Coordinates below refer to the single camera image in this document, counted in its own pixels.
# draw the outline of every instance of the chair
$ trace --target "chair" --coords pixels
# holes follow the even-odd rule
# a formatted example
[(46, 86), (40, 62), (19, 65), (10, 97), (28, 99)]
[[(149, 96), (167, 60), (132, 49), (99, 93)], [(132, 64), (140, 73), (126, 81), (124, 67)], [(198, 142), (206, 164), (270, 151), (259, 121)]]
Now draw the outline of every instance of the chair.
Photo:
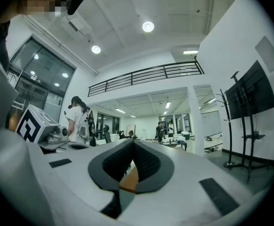
[(104, 125), (104, 138), (105, 138), (105, 142), (106, 143), (110, 143), (112, 142), (112, 140), (110, 139), (110, 133), (109, 133), (109, 126), (108, 125)]

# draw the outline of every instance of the column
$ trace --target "column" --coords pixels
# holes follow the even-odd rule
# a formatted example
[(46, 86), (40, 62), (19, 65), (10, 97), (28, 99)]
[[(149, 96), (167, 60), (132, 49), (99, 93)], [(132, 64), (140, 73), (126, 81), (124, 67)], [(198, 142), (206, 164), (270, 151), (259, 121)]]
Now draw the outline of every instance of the column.
[(183, 124), (183, 128), (182, 131), (185, 131), (185, 121), (184, 121), (184, 115), (180, 115), (180, 117), (182, 118), (182, 124)]
[(176, 130), (176, 123), (175, 123), (175, 115), (172, 115), (172, 121), (173, 121), (173, 130), (174, 130), (174, 135), (176, 135), (178, 133), (178, 131)]
[(204, 156), (204, 130), (202, 115), (199, 109), (196, 93), (193, 86), (188, 86), (187, 96), (192, 113), (193, 125), (192, 131), (195, 132), (195, 154)]

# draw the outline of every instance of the black metal railing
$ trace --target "black metal railing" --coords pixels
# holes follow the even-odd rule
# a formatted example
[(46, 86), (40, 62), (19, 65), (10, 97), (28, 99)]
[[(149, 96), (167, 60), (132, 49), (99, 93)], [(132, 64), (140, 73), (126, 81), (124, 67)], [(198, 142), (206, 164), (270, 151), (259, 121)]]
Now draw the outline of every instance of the black metal railing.
[(198, 61), (159, 65), (151, 68), (126, 73), (89, 87), (88, 97), (127, 86), (169, 78), (204, 74)]

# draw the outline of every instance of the white ceiling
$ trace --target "white ceiling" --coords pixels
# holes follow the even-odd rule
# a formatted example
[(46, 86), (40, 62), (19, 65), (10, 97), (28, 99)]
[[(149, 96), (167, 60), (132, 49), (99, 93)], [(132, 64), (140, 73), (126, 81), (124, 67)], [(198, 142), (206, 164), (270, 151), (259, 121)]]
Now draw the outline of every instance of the white ceiling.
[[(202, 109), (213, 104), (207, 104), (208, 101), (214, 98), (210, 85), (196, 86), (195, 92)], [(171, 104), (170, 107), (166, 109), (166, 103), (168, 101), (170, 101)], [(134, 115), (137, 117), (154, 115), (163, 116), (165, 111), (167, 111), (166, 115), (181, 114), (190, 111), (187, 88), (165, 90), (159, 93), (149, 93), (129, 98), (120, 98), (99, 103), (96, 104), (96, 106), (111, 112), (117, 112), (115, 110), (116, 108), (126, 112), (125, 114), (118, 112), (119, 116)]]
[[(79, 29), (77, 32), (72, 28), (71, 32), (69, 28), (65, 30), (62, 18), (34, 18), (98, 70), (132, 55), (144, 56), (144, 52), (156, 53), (159, 49), (171, 50), (175, 60), (188, 60), (181, 58), (180, 53), (199, 47), (210, 30), (212, 15), (217, 13), (212, 6), (213, 0), (84, 0), (77, 12), (68, 16)], [(228, 7), (225, 3), (222, 10)], [(148, 20), (155, 25), (151, 33), (142, 30), (142, 24)], [(92, 53), (93, 45), (100, 46), (102, 52)]]

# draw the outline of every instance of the black baseboard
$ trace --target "black baseboard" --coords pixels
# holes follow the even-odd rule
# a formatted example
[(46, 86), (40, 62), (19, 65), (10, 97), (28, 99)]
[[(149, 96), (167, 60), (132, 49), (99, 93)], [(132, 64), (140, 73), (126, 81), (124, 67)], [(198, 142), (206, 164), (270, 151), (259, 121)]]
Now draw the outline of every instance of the black baseboard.
[[(230, 153), (230, 151), (226, 150), (226, 149), (222, 149), (222, 152), (224, 152), (224, 153)], [(238, 157), (242, 158), (242, 154), (241, 153), (232, 152), (232, 155), (238, 156)], [(249, 155), (245, 155), (244, 156), (244, 158), (246, 160), (249, 160), (250, 157), (251, 156), (249, 156)], [(260, 157), (253, 156), (252, 157), (252, 161), (259, 162), (259, 163), (269, 163), (270, 165), (274, 166), (274, 160), (270, 160), (270, 159), (265, 159), (265, 158), (260, 158)]]

